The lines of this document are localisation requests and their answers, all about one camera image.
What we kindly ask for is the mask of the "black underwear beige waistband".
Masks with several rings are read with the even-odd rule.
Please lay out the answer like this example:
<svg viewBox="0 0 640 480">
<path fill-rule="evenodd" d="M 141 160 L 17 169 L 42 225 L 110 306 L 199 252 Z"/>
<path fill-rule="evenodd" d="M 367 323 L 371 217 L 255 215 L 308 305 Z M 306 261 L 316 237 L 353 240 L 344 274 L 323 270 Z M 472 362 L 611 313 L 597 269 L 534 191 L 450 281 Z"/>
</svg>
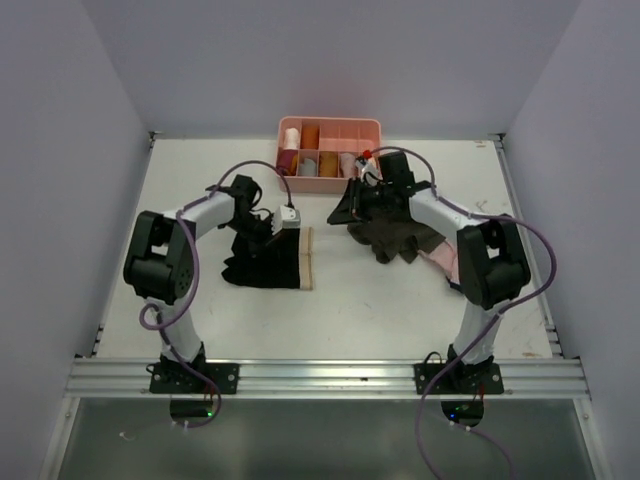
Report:
<svg viewBox="0 0 640 480">
<path fill-rule="evenodd" d="M 281 230 L 259 249 L 237 234 L 221 275 L 240 287 L 310 291 L 314 287 L 312 248 L 311 227 Z"/>
</svg>

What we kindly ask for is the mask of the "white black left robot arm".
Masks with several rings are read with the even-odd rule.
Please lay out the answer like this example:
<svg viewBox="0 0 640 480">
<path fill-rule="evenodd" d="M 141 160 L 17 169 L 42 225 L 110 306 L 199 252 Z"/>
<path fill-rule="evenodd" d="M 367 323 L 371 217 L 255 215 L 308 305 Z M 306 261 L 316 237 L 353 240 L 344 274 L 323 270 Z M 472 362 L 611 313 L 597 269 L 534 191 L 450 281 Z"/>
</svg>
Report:
<svg viewBox="0 0 640 480">
<path fill-rule="evenodd" d="M 200 280 L 195 242 L 212 230 L 230 228 L 250 254 L 263 250 L 273 234 L 270 222 L 252 212 L 261 194 L 253 179 L 238 175 L 231 185 L 213 188 L 181 211 L 146 210 L 135 220 L 124 281 L 144 299 L 139 321 L 160 333 L 162 356 L 179 361 L 172 379 L 185 392 L 201 390 L 208 379 L 207 367 L 195 360 L 204 346 L 190 313 Z"/>
</svg>

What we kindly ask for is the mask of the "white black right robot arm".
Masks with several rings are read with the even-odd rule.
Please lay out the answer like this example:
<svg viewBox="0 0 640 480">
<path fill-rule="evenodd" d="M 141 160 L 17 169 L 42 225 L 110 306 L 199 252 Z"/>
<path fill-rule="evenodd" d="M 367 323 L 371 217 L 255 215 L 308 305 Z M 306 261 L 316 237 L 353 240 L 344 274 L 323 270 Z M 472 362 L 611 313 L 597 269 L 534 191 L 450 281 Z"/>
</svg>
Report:
<svg viewBox="0 0 640 480">
<path fill-rule="evenodd" d="M 500 309 L 531 280 L 529 264 L 511 217 L 484 217 L 446 199 L 434 180 L 415 179 L 406 153 L 395 149 L 374 158 L 366 151 L 356 157 L 358 176 L 348 180 L 327 223 L 370 227 L 394 222 L 394 232 L 421 225 L 451 242 L 466 306 L 451 345 L 451 356 L 459 359 L 446 367 L 445 379 L 454 391 L 468 392 L 481 380 L 478 365 L 493 357 Z"/>
</svg>

